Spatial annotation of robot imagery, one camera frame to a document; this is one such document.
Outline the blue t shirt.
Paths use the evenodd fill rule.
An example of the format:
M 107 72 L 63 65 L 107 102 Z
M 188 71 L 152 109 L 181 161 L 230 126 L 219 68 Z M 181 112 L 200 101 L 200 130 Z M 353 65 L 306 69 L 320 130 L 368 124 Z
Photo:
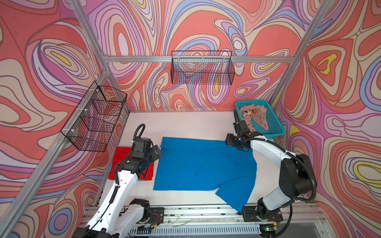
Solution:
M 252 150 L 224 141 L 164 137 L 153 189 L 212 191 L 233 209 L 246 206 L 257 178 Z

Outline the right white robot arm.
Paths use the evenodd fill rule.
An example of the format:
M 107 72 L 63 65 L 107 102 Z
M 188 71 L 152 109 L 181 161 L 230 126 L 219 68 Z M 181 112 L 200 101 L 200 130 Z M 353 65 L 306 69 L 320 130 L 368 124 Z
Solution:
M 295 154 L 259 132 L 251 132 L 245 121 L 234 110 L 235 134 L 227 134 L 226 145 L 244 152 L 259 152 L 279 168 L 278 186 L 258 200 L 252 214 L 259 221 L 268 221 L 280 213 L 280 208 L 291 206 L 295 201 L 311 203 L 317 194 L 317 181 L 309 156 Z

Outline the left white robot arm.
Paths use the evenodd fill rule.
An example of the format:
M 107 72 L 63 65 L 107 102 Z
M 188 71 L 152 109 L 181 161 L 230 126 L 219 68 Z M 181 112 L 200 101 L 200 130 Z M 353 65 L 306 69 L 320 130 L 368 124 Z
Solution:
M 145 124 L 135 130 L 130 153 L 114 167 L 113 188 L 87 225 L 74 231 L 74 238 L 124 238 L 137 223 L 149 221 L 150 204 L 145 199 L 133 199 L 128 209 L 121 213 L 140 176 L 162 157 L 160 148 L 151 139 L 142 137 L 144 130 Z

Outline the beige t shirt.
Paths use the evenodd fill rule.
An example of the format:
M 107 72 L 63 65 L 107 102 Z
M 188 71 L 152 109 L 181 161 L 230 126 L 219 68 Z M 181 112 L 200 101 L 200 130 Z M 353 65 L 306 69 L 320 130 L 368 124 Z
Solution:
M 250 132 L 257 131 L 253 126 L 253 121 L 257 123 L 264 130 L 269 130 L 268 122 L 266 119 L 267 108 L 262 105 L 248 105 L 240 109 L 241 116 L 245 121 Z

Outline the teal plastic laundry basket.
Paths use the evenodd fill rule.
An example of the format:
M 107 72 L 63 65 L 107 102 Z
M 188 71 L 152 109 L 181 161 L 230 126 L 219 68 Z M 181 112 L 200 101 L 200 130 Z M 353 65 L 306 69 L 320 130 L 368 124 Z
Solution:
M 270 104 L 265 100 L 243 100 L 235 103 L 240 121 L 244 121 L 251 132 L 258 132 L 267 139 L 285 135 Z

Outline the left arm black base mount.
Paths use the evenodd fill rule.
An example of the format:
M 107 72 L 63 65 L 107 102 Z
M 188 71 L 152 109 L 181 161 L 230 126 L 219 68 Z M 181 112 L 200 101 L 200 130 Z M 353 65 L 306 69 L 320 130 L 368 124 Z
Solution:
M 142 218 L 138 221 L 139 224 L 153 224 L 160 225 L 164 220 L 164 207 L 151 207 L 148 200 L 135 198 L 129 204 L 129 208 L 132 205 L 140 205 L 143 208 Z

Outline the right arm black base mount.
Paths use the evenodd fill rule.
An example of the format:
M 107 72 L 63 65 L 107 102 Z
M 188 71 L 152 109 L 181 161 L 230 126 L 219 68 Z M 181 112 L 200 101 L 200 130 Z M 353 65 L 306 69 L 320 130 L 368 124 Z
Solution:
M 263 198 L 258 200 L 256 206 L 244 206 L 238 213 L 242 215 L 245 222 L 282 222 L 283 217 L 280 209 L 267 209 Z

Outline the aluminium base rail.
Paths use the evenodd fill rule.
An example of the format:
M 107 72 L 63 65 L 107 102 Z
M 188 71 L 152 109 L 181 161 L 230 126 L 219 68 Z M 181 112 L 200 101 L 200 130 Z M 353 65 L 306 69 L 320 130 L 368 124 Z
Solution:
M 160 225 L 137 223 L 129 237 L 195 237 L 197 235 L 262 235 L 269 237 L 288 229 L 290 237 L 301 228 L 317 238 L 333 238 L 332 229 L 318 205 L 294 203 L 280 208 L 282 222 L 245 222 L 242 215 L 228 205 L 168 205 Z

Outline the aluminium frame corner post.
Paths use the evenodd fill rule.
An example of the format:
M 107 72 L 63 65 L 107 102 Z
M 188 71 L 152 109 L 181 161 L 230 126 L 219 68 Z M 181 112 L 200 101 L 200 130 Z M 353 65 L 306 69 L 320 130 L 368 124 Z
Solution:
M 323 18 L 325 17 L 326 13 L 328 12 L 329 8 L 332 6 L 333 3 L 334 1 L 329 1 L 329 0 L 321 1 L 315 15 L 313 16 L 310 24 L 308 25 L 305 31 L 304 36 L 301 38 L 301 41 L 293 56 L 292 63 L 289 63 L 289 65 L 287 66 L 284 74 L 282 75 L 282 78 L 280 79 L 279 83 L 275 87 L 273 94 L 271 95 L 268 101 L 272 107 L 276 106 L 284 86 L 286 85 L 287 81 L 291 78 L 292 73 L 294 72 L 294 70 L 296 69 L 296 67 L 298 66 L 301 60 L 303 52 L 305 51 L 309 42 L 312 40 L 314 33 L 317 31 L 319 25 L 323 21 Z

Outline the aluminium left frame post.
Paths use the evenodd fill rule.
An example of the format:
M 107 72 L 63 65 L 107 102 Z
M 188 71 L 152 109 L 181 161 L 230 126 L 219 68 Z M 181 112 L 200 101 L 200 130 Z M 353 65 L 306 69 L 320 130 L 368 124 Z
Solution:
M 69 238 L 104 186 L 126 124 L 104 152 L 65 134 L 127 45 L 108 1 L 1 1 L 1 237 Z

